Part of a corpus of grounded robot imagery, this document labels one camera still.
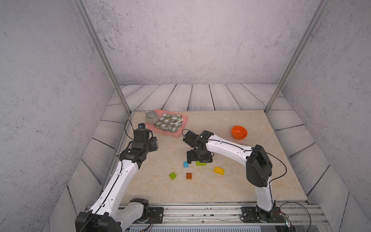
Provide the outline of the long green lego brick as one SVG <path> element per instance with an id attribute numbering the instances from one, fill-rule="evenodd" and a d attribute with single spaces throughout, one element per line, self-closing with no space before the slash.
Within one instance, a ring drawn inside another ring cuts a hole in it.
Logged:
<path id="1" fill-rule="evenodd" d="M 200 162 L 200 161 L 196 162 L 196 166 L 206 166 L 206 165 L 207 165 L 206 163 L 203 163 L 203 162 Z"/>

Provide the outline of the yellow lego brick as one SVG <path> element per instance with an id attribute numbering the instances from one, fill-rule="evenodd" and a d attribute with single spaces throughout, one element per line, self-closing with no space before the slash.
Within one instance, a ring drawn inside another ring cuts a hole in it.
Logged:
<path id="1" fill-rule="evenodd" d="M 224 175 L 225 174 L 225 169 L 223 169 L 223 168 L 220 168 L 220 167 L 215 167 L 214 168 L 214 173 L 216 173 L 216 174 L 219 174 L 219 175 Z"/>

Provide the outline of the small green lego brick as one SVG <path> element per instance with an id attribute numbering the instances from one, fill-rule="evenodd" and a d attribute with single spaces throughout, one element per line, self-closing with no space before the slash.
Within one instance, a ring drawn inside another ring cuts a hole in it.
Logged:
<path id="1" fill-rule="evenodd" d="M 174 180 L 176 177 L 177 177 L 177 175 L 174 172 L 172 172 L 172 173 L 169 174 L 169 178 L 171 180 Z"/>

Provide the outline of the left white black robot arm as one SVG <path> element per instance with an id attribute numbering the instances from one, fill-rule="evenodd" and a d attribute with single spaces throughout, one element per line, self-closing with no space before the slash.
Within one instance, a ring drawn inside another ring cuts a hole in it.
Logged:
<path id="1" fill-rule="evenodd" d="M 119 155 L 119 162 L 108 185 L 88 212 L 75 220 L 77 232 L 123 232 L 134 222 L 153 223 L 146 199 L 134 198 L 123 210 L 120 202 L 130 182 L 138 173 L 149 152 L 158 150 L 157 138 L 147 128 L 138 128 L 134 138 Z"/>

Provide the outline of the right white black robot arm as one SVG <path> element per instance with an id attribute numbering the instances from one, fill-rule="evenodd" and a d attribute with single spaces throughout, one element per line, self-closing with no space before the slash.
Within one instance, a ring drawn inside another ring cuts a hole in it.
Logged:
<path id="1" fill-rule="evenodd" d="M 243 146 L 225 140 L 212 132 L 203 131 L 200 135 L 188 131 L 183 142 L 192 148 L 187 152 L 187 163 L 212 163 L 217 153 L 232 159 L 246 168 L 246 179 L 255 186 L 257 209 L 272 212 L 275 200 L 271 192 L 272 163 L 264 148 Z"/>

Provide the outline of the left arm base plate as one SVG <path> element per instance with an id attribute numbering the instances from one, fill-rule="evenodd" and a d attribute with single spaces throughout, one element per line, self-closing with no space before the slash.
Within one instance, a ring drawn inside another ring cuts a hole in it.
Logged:
<path id="1" fill-rule="evenodd" d="M 150 207 L 147 218 L 134 221 L 134 224 L 162 224 L 164 217 L 163 207 Z"/>

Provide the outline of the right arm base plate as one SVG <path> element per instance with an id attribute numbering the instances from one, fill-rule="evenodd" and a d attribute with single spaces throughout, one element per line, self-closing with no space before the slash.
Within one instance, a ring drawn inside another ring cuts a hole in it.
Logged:
<path id="1" fill-rule="evenodd" d="M 259 207 L 242 207 L 240 220 L 244 223 L 284 223 L 285 217 L 279 207 L 273 207 L 271 211 L 265 211 Z"/>

